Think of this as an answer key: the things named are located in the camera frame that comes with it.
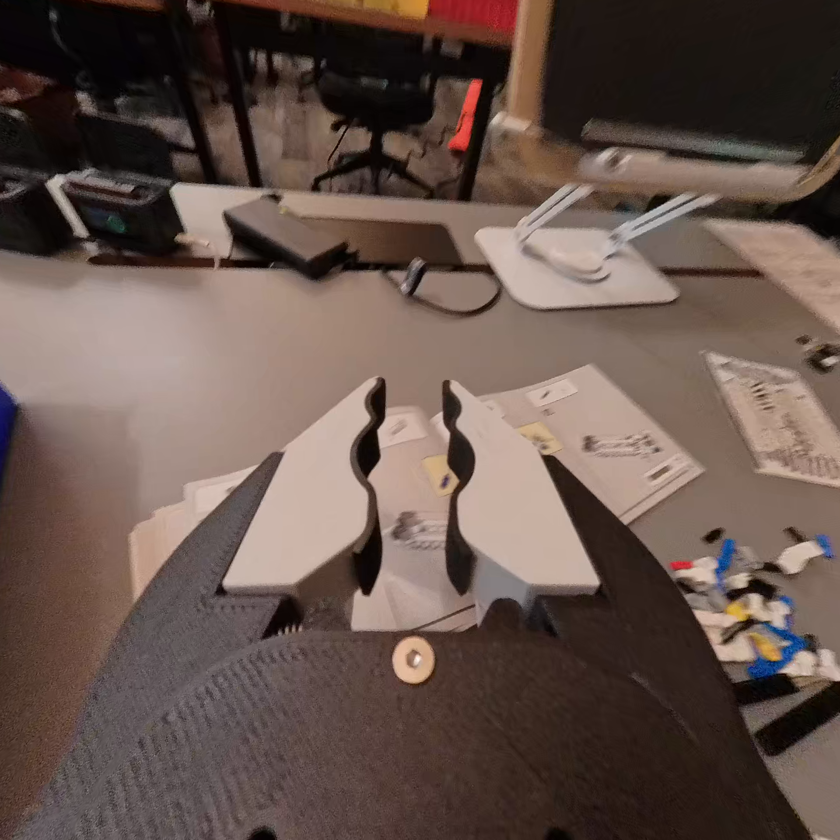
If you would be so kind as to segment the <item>red plastic bin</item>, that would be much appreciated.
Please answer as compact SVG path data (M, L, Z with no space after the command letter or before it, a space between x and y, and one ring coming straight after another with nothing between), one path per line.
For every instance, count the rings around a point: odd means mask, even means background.
M450 23L474 25L512 34L518 20L519 1L429 1L428 13Z

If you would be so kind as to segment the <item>black battery charging case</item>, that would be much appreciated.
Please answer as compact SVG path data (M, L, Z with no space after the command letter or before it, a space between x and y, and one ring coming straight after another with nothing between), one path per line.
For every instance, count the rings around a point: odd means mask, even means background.
M172 198L174 181L97 169L65 175L60 188L89 235L120 250L169 256L185 232Z
M74 234L48 189L49 178L1 164L1 250L52 256L71 245Z

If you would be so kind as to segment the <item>lego instruction booklet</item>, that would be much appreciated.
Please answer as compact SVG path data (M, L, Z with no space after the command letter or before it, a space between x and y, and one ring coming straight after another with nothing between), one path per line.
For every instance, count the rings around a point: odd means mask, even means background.
M594 365L516 391L479 398L542 455L575 474L625 524L702 474L703 468ZM381 572L372 593L356 593L357 631L464 631L483 606L458 595L445 570L448 431L441 413L386 410L381 460L371 482L380 503ZM186 535L255 469L184 485L183 499L154 512L129 535L136 601Z

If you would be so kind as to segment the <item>long black lego beam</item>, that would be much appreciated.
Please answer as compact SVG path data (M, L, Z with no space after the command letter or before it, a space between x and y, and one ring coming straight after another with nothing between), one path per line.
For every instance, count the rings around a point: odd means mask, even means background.
M768 756L778 757L839 715L839 695L828 690L810 697L757 730L752 739Z
M800 692L792 677L783 674L734 682L732 690L740 707L791 697Z

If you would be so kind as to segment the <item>black panel with wooden back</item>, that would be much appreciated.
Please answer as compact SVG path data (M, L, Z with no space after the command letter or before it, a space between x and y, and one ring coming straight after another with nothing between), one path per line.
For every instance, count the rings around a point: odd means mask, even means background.
M533 180L798 204L838 180L838 2L555 2Z

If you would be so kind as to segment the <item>blue storage bin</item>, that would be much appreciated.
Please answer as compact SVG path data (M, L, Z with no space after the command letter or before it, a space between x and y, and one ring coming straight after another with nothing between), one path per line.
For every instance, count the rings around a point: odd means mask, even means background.
M1 485L4 484L9 452L12 446L14 430L18 418L18 402L11 393L1 384L1 451L0 471Z

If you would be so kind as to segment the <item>black office chair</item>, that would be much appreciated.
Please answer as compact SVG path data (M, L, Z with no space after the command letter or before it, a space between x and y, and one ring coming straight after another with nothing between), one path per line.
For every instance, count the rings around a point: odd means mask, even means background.
M370 135L368 146L339 157L339 162L316 175L311 190L320 192L324 182L368 171L375 195L382 193L382 178L395 176L419 189L426 199L434 197L434 188L410 172L404 160L385 151L388 133L405 133L424 126L434 116L435 77L421 76L415 81L394 81L372 77L351 77L324 70L317 90L321 104L335 116L332 131L340 137L331 156L338 151L346 133L362 129Z

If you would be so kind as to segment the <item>black power adapter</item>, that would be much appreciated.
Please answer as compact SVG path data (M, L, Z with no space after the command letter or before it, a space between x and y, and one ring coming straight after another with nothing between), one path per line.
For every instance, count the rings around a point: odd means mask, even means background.
M345 240L308 226L275 196L227 208L222 218L234 241L269 263L288 266L311 280L354 261Z

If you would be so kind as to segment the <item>pile of small lego parts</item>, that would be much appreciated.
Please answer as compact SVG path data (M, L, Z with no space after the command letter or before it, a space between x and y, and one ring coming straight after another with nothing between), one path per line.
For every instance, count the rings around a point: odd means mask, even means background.
M669 563L672 581L724 665L743 666L750 683L781 679L784 686L829 686L839 680L838 656L796 629L796 606L775 577L794 577L819 560L835 560L825 534L806 539L794 528L775 560L723 539L715 555Z

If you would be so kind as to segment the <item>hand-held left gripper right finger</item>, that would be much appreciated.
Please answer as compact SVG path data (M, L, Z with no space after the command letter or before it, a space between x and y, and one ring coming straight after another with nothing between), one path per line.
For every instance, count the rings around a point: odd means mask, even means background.
M524 612L543 596L597 593L601 580L550 474L559 462L457 381L443 382L442 409L456 478L444 556L457 593Z

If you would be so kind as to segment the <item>small black white lego assembly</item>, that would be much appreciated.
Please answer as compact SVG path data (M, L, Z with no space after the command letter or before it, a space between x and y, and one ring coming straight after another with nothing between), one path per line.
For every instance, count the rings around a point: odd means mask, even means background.
M804 334L795 339L805 364L812 370L826 374L838 370L839 343L814 339Z

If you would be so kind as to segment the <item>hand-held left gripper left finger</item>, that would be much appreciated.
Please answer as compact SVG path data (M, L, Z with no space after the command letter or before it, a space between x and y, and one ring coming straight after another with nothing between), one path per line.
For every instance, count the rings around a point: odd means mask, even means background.
M230 595L369 595L382 567L370 475L385 380L372 377L294 438L222 581Z

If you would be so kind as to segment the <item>zebra striped sticker sheet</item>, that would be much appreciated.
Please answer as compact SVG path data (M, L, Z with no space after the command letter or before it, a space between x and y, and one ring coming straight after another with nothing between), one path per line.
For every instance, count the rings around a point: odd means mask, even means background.
M716 351L700 355L757 474L839 488L838 427L797 372Z

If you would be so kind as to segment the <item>white printed paper sheet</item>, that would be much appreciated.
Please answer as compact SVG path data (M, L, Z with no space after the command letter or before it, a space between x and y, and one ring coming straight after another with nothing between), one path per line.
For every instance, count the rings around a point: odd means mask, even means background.
M827 326L839 330L839 252L833 243L786 222L709 219L704 226Z

